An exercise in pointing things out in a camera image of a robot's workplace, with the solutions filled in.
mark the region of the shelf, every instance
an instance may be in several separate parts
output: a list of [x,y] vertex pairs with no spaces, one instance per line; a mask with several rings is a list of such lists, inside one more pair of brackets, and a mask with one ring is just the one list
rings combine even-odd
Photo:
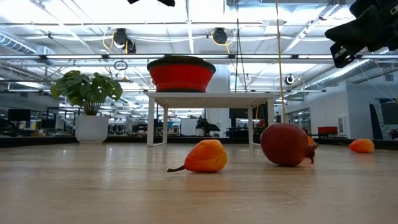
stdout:
[[168,108],[248,108],[257,107],[274,95],[266,93],[145,93]]

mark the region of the green leaf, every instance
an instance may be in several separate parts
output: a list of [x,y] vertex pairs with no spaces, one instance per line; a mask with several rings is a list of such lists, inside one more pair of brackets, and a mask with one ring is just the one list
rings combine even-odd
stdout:
[[61,91],[59,91],[59,90],[57,89],[57,86],[56,86],[56,85],[51,86],[50,92],[51,92],[52,98],[53,98],[54,100],[57,100],[58,97],[60,97],[60,95],[61,95]]
[[118,100],[123,93],[123,89],[117,81],[99,73],[94,73],[94,79],[90,82],[87,75],[74,70],[66,73],[55,83],[51,87],[53,98],[65,95],[72,105],[104,103],[107,97]]

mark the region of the potted plant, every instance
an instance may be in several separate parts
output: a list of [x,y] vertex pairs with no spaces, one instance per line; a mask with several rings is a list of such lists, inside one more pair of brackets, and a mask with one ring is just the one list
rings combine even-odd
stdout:
[[54,100],[66,96],[72,106],[84,108],[86,115],[76,117],[76,139],[83,144],[102,143],[108,135],[109,118],[97,116],[107,97],[119,100],[123,93],[120,84],[109,77],[94,73],[93,78],[70,71],[51,86]]

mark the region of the white table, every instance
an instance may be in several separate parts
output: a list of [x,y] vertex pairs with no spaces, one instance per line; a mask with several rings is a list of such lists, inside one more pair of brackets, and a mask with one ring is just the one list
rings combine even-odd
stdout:
[[249,144],[253,142],[252,109],[268,102],[268,124],[274,121],[274,95],[267,93],[145,93],[149,97],[147,145],[167,143],[167,120],[163,122],[163,141],[154,144],[155,102],[163,107],[164,117],[169,108],[246,108],[249,120]]

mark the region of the fruit stem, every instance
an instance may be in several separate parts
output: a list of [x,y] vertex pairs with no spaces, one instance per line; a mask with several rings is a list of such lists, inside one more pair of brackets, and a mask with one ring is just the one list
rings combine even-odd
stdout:
[[168,169],[167,172],[178,172],[178,171],[181,171],[181,170],[185,170],[185,166],[184,165],[180,166],[177,169]]

